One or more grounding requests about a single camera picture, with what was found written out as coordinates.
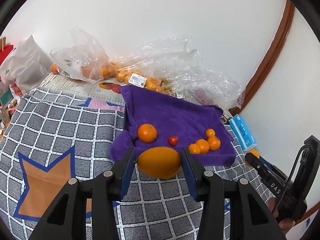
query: black cable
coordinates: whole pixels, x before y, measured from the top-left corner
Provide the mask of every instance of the black cable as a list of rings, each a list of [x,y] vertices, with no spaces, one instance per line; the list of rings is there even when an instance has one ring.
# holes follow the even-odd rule
[[[300,148],[300,150],[299,150],[299,152],[298,152],[298,154],[297,154],[297,157],[296,157],[296,159],[295,159],[295,161],[294,161],[294,164],[293,164],[293,166],[292,166],[290,175],[289,175],[289,177],[288,177],[288,179],[287,179],[287,181],[286,181],[286,183],[285,183],[285,185],[284,185],[284,190],[283,190],[283,192],[282,192],[282,194],[281,194],[281,196],[280,196],[277,204],[276,204],[275,207],[273,208],[272,214],[274,214],[274,212],[278,209],[278,207],[279,207],[279,205],[280,205],[280,202],[281,202],[281,200],[283,199],[284,194],[285,194],[285,192],[286,192],[286,190],[287,190],[287,187],[288,187],[288,185],[289,185],[289,183],[290,183],[290,181],[291,181],[291,178],[292,178],[292,176],[293,176],[294,170],[295,170],[296,167],[297,167],[297,163],[298,163],[299,157],[300,157],[301,153],[302,153],[305,149],[307,149],[307,148],[311,149],[311,151],[313,152],[313,148],[312,148],[310,145],[304,145],[304,146],[302,146],[302,147]]]

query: metal bolt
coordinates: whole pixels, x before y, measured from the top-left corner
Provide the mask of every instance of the metal bolt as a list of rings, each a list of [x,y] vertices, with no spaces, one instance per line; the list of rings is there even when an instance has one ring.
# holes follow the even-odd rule
[[[239,179],[239,182],[240,182],[241,184],[243,184],[243,185],[247,185],[247,184],[248,184],[248,180],[245,179],[245,178]]]
[[[110,177],[110,176],[112,176],[112,171],[105,171],[104,173],[103,173],[103,176],[105,176],[105,177]]]
[[[76,178],[71,178],[71,179],[68,180],[68,183],[70,185],[76,184],[77,183],[77,179]]]
[[[212,171],[205,171],[204,175],[207,177],[212,177],[213,176],[213,172]]]

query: white plastic bag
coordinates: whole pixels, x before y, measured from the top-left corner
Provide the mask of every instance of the white plastic bag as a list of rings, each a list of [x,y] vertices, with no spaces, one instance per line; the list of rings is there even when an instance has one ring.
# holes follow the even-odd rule
[[[205,63],[187,38],[154,41],[114,61],[121,66],[118,71],[135,70],[144,76],[160,79],[162,88],[170,87],[170,94],[177,94],[195,104],[216,105],[226,111],[241,107],[243,102],[245,86],[211,63]]]
[[[109,57],[99,41],[81,29],[71,31],[75,46],[61,50],[52,50],[57,73],[92,84],[110,75],[115,76],[115,68],[109,63]]]
[[[40,52],[32,36],[12,51],[0,66],[0,76],[17,101],[37,87],[48,75],[48,69],[39,63]]]

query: white sticker label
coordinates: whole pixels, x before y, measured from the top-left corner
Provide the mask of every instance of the white sticker label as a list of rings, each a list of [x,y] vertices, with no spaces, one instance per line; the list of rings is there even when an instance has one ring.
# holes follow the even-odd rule
[[[140,76],[138,74],[132,73],[131,77],[129,78],[129,83],[135,85],[137,87],[143,88],[146,84],[147,78]]]
[[[184,94],[181,91],[176,92],[177,98],[185,98]]]

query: purple towel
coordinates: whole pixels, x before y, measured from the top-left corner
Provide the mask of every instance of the purple towel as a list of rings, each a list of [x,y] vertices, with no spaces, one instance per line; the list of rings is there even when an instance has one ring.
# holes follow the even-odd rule
[[[215,106],[198,106],[158,92],[127,85],[119,88],[126,103],[127,121],[125,130],[119,134],[111,146],[114,161],[124,157],[129,146],[135,147],[138,157],[147,149],[166,146],[172,135],[179,137],[174,147],[180,151],[198,139],[207,139],[204,132],[212,128],[221,141],[221,147],[207,154],[196,154],[193,158],[204,166],[231,166],[236,158],[231,141],[233,138],[220,121],[222,110]],[[153,125],[158,131],[157,139],[149,144],[137,137],[138,127],[144,123]]]

